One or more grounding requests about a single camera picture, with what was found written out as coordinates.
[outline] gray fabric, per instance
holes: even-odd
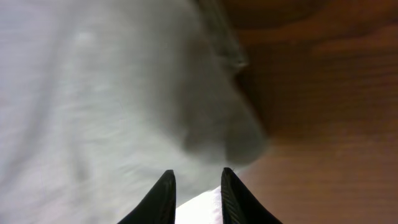
[[[0,223],[116,223],[264,148],[183,0],[0,0]]]

